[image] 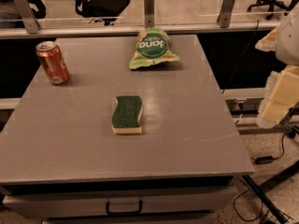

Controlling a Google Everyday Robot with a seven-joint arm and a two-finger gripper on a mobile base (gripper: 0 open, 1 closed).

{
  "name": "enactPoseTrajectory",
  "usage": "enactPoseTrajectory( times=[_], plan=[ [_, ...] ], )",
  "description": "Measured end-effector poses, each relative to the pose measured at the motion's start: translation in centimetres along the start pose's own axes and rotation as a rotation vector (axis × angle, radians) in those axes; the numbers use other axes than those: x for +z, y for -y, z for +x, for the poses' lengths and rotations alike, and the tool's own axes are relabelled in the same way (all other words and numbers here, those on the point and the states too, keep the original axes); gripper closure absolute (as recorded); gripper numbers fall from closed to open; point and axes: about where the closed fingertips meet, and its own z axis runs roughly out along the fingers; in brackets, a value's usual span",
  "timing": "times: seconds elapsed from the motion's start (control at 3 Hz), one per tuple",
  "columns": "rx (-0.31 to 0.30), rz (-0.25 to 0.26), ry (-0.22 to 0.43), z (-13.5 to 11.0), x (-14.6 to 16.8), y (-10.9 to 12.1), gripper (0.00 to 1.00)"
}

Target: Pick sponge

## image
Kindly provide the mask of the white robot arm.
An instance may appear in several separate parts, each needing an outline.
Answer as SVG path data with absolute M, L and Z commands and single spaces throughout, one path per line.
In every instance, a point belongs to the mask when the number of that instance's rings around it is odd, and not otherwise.
M 299 9 L 292 10 L 278 27 L 276 57 L 292 65 L 299 65 Z

